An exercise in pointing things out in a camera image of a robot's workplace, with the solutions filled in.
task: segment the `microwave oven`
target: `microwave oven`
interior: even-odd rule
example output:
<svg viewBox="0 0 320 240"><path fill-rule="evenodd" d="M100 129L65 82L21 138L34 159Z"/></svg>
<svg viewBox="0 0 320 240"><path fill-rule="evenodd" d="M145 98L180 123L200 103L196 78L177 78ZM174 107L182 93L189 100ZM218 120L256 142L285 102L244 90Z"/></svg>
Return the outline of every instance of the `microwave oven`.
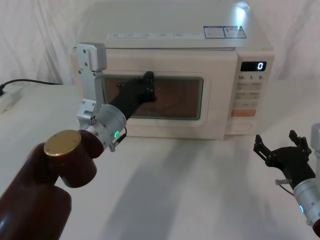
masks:
<svg viewBox="0 0 320 240"><path fill-rule="evenodd" d="M105 44L104 103L117 83L154 72L156 102L127 121L128 136L223 139L253 134L274 51L244 2L95 4L79 43ZM77 51L75 83L83 89Z"/></svg>

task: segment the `white tablecloth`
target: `white tablecloth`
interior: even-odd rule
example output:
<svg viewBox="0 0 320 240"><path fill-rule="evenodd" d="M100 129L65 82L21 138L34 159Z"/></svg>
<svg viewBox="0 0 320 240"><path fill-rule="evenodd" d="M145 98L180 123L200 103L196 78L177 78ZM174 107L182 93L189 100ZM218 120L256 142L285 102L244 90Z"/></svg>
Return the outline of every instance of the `white tablecloth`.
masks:
<svg viewBox="0 0 320 240"><path fill-rule="evenodd" d="M315 82L308 88L303 94L286 81L269 83L258 132L271 150L293 145L291 129L310 137L320 96ZM79 127L74 86L27 86L19 94L0 114L0 194L36 144ZM283 174L252 151L254 140L126 138L95 160L88 185L71 189L58 181L72 196L61 239L316 240L296 200L275 186ZM309 162L314 168L313 155Z"/></svg>

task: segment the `white backdrop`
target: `white backdrop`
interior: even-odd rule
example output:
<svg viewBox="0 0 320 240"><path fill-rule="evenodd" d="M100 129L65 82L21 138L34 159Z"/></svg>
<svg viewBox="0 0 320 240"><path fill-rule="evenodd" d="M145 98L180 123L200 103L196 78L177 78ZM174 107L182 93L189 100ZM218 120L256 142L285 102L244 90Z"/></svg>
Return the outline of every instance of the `white backdrop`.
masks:
<svg viewBox="0 0 320 240"><path fill-rule="evenodd" d="M208 0L166 1L201 4ZM247 1L276 52L271 78L287 79L288 84L300 84L302 88L304 81L319 79L320 1ZM96 2L1 0L0 83L29 78L71 84L69 54L81 30L84 12Z"/></svg>

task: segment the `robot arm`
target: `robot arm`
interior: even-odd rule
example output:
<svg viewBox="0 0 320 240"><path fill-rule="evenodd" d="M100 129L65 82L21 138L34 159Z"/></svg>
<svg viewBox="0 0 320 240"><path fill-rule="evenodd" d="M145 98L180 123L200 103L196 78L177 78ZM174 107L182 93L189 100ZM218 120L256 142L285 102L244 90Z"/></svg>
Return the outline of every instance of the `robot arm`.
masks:
<svg viewBox="0 0 320 240"><path fill-rule="evenodd" d="M0 239L58 240L71 212L71 196L55 186L58 177L71 188L96 175L93 159L109 146L114 151L127 119L145 102L156 100L154 74L118 85L118 95L105 104L102 79L106 66L103 44L78 44L83 101L78 111L80 129L54 134L36 146L0 198Z"/></svg>
<svg viewBox="0 0 320 240"><path fill-rule="evenodd" d="M291 130L289 138L296 145L282 147L270 151L263 143L260 135L255 138L253 151L256 152L268 167L282 171L285 180L276 180L277 185L290 184L293 196L299 204L301 212L306 217L315 234L320 237L320 177L308 164L311 149L308 147L306 137L297 136ZM311 131L311 147L317 156L316 173L320 174L320 123L314 124Z"/></svg>

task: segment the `digital display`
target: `digital display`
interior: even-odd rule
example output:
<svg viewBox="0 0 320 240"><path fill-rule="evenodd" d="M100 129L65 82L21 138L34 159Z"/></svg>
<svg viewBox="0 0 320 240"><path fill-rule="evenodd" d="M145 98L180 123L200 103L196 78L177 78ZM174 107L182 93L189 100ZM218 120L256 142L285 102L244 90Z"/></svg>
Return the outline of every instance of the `digital display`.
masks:
<svg viewBox="0 0 320 240"><path fill-rule="evenodd" d="M263 72L266 70L266 61L243 61L241 64L241 72Z"/></svg>

